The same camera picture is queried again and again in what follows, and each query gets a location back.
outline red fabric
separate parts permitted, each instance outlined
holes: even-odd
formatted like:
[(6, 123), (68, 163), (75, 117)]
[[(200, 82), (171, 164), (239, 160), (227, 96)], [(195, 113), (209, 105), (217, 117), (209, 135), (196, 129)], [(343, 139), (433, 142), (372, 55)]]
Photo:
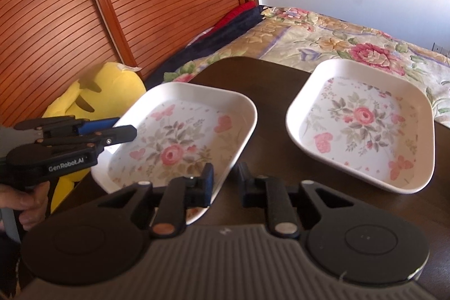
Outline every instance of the red fabric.
[(211, 33), (217, 31), (218, 29), (225, 26), (228, 22), (230, 22), (233, 18), (236, 18), (238, 15), (240, 15), (242, 12), (248, 11), (249, 9), (252, 9), (256, 7), (256, 3), (251, 1), (244, 4), (241, 4), (240, 6), (235, 7), (231, 11), (229, 11), (219, 22), (215, 24), (215, 26), (206, 34), (199, 37), (199, 40), (209, 36)]

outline white tray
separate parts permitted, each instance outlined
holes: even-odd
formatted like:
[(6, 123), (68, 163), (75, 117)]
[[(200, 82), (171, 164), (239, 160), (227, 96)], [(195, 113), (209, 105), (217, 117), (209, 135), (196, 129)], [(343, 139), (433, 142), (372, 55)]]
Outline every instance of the white tray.
[[(196, 84), (161, 84), (145, 93), (115, 125), (133, 125), (137, 138), (105, 147), (92, 176), (111, 193), (142, 180), (158, 187), (175, 177), (198, 176), (210, 162), (214, 199), (256, 122), (255, 105), (240, 93)], [(187, 222), (205, 211), (188, 210)]]
[(355, 61), (319, 64), (287, 110), (286, 128), (313, 158), (389, 191), (420, 191), (433, 175), (427, 97)]

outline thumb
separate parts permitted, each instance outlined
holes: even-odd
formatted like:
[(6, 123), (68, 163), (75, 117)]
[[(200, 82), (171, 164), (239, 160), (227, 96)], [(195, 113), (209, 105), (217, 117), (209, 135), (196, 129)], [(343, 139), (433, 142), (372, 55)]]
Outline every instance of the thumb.
[(33, 204), (33, 196), (10, 186), (0, 184), (0, 207), (8, 207), (13, 210), (26, 210), (32, 207)]

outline gray ribbed surface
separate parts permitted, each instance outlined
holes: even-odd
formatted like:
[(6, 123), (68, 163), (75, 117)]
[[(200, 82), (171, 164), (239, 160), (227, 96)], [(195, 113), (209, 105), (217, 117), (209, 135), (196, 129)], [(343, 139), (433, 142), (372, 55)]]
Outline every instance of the gray ribbed surface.
[(262, 225), (190, 226), (179, 238), (155, 241), (112, 281), (72, 288), (36, 280), (18, 299), (435, 300), (414, 282), (388, 289), (339, 282), (298, 242), (275, 238)]

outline electrical outlet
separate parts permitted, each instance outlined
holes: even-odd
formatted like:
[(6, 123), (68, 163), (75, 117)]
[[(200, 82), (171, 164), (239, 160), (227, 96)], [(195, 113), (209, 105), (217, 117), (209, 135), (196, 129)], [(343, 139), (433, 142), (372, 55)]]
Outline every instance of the electrical outlet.
[(436, 43), (433, 44), (432, 51), (436, 51), (436, 52), (439, 52), (442, 55), (450, 57), (450, 50), (444, 49), (442, 46), (439, 46)]

